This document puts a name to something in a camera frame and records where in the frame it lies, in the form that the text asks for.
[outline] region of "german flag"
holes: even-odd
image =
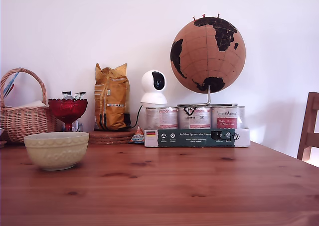
[[[147,131],[146,135],[147,136],[156,136],[156,132],[155,131]]]

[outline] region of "wicker basket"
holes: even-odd
[[[49,107],[6,108],[3,101],[3,90],[8,77],[17,72],[28,73],[33,76],[42,88],[42,102],[46,104],[46,89],[44,83],[32,71],[15,68],[7,72],[0,84],[0,125],[4,127],[2,139],[8,142],[22,143],[27,135],[54,132],[56,118]]]

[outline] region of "black cable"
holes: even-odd
[[[136,122],[135,122],[135,125],[132,126],[132,128],[134,128],[137,124],[138,124],[138,119],[139,119],[139,114],[140,114],[140,111],[142,109],[142,106],[140,107],[139,111],[138,111],[138,115],[136,116]]]

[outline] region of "cork globe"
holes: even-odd
[[[230,86],[243,70],[244,40],[231,23],[219,17],[203,17],[187,24],[176,36],[171,67],[188,89],[211,93]]]

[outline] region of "pet food can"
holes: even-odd
[[[179,107],[179,129],[210,129],[211,107]]]
[[[212,128],[245,128],[245,107],[212,107]]]
[[[178,129],[178,108],[146,108],[146,129]]]

